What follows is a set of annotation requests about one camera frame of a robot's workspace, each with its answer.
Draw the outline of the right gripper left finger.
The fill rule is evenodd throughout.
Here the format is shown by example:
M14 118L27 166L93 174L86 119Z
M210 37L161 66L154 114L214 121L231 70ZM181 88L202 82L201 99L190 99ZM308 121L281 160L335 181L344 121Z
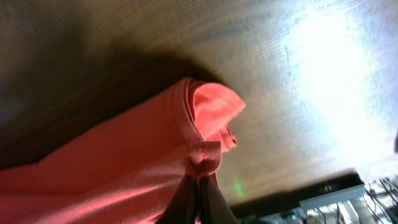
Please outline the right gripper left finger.
M197 181L185 175L169 205L155 224L194 224L197 215Z

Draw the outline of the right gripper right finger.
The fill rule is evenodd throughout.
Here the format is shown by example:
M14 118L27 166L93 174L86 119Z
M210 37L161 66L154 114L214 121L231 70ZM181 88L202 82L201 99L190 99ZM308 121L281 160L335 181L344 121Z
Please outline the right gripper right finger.
M214 178L205 175L200 179L201 224L239 224Z

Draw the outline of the orange printed t-shirt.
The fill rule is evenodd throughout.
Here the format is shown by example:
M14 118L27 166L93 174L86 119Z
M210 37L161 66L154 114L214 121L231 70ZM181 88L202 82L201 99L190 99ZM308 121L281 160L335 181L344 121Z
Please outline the orange printed t-shirt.
M215 175L245 108L231 89L184 78L40 162L1 172L2 223L153 223L185 175Z

